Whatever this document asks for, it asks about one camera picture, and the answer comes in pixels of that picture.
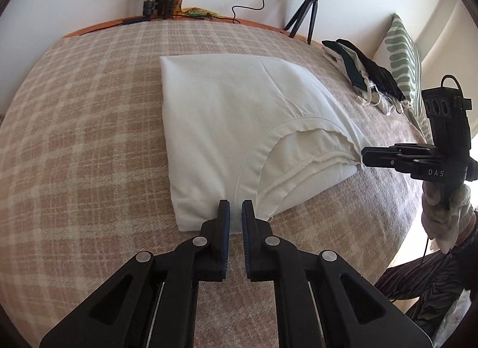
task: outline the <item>plaid blanket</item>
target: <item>plaid blanket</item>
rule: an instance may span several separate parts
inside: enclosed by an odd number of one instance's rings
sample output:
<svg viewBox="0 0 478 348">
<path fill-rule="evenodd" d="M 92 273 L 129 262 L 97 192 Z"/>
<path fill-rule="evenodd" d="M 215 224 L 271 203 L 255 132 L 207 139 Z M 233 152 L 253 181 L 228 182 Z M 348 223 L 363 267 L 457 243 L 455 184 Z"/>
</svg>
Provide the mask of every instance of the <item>plaid blanket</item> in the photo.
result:
<svg viewBox="0 0 478 348">
<path fill-rule="evenodd" d="M 159 21 L 62 39 L 38 61 L 0 128 L 0 303 L 38 346 L 46 332 L 140 250 L 170 251 L 159 57 L 238 53 L 315 74 L 375 145 L 421 141 L 403 115 L 363 108 L 318 46 L 220 22 Z M 336 250 L 370 281 L 388 266 L 420 203 L 420 183 L 365 169 L 272 220 L 300 249 Z M 272 283 L 249 283 L 242 239 L 228 279 L 201 283 L 196 347 L 277 345 Z"/>
</svg>

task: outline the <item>bed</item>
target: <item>bed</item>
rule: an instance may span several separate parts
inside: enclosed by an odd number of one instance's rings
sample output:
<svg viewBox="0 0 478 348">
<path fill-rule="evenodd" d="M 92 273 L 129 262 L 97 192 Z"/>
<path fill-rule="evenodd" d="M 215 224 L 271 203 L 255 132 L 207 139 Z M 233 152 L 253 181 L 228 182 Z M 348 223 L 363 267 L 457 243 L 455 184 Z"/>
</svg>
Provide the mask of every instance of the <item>bed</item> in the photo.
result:
<svg viewBox="0 0 478 348">
<path fill-rule="evenodd" d="M 38 61 L 0 128 L 0 303 L 33 346 L 141 250 L 173 250 L 159 58 L 235 53 L 309 69 L 376 146 L 422 142 L 404 115 L 363 107 L 317 45 L 225 22 L 143 22 L 65 38 Z M 275 216 L 298 248 L 336 250 L 374 282 L 420 204 L 421 183 L 365 168 Z M 241 236 L 228 279 L 201 283 L 196 347 L 277 346 L 272 283 L 250 283 Z"/>
</svg>

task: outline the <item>gloved hand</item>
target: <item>gloved hand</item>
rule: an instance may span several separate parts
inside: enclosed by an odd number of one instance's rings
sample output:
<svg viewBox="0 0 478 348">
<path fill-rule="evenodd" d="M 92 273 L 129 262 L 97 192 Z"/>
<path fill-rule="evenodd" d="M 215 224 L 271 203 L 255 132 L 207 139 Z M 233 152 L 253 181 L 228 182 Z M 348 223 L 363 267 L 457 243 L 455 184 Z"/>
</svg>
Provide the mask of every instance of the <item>gloved hand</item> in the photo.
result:
<svg viewBox="0 0 478 348">
<path fill-rule="evenodd" d="M 440 250 L 446 254 L 453 248 L 458 235 L 463 232 L 473 216 L 470 203 L 470 188 L 463 184 L 450 197 L 450 210 L 441 204 L 443 186 L 424 181 L 422 195 L 422 225 L 428 238 L 435 239 Z"/>
</svg>

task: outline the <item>tripod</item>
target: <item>tripod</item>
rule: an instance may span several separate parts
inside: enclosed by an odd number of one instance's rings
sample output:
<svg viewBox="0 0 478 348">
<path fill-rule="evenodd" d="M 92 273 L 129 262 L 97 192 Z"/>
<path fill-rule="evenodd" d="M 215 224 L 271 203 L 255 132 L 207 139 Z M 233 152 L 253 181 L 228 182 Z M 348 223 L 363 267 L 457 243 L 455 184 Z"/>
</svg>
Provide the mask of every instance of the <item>tripod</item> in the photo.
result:
<svg viewBox="0 0 478 348">
<path fill-rule="evenodd" d="M 294 13 L 290 22 L 285 26 L 285 31 L 288 31 L 289 28 L 295 23 L 291 33 L 289 34 L 290 38 L 293 38 L 297 31 L 299 30 L 302 22 L 305 19 L 305 15 L 309 12 L 310 6 L 312 6 L 312 14 L 310 15 L 310 24 L 309 24 L 309 34 L 307 36 L 307 43 L 310 44 L 312 41 L 312 33 L 314 32 L 315 18 L 317 16 L 317 3 L 318 0 L 304 0 L 302 5 L 299 7 L 296 13 Z"/>
</svg>

